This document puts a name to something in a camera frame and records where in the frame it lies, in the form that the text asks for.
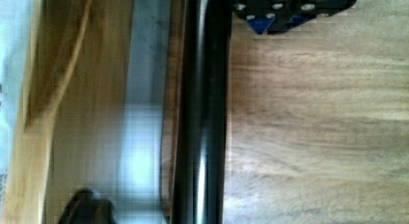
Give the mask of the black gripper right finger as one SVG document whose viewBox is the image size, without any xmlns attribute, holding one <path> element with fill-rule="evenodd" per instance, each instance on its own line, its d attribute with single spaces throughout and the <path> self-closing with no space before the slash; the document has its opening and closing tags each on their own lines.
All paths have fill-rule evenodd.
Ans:
<svg viewBox="0 0 409 224">
<path fill-rule="evenodd" d="M 258 35 L 280 35 L 320 16 L 351 8 L 357 0 L 228 0 Z"/>
</svg>

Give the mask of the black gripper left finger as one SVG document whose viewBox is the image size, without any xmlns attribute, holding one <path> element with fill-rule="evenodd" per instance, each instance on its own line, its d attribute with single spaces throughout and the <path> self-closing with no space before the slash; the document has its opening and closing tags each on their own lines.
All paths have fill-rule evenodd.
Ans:
<svg viewBox="0 0 409 224">
<path fill-rule="evenodd" d="M 117 224 L 114 204 L 90 189 L 77 190 L 66 205 L 58 224 Z"/>
</svg>

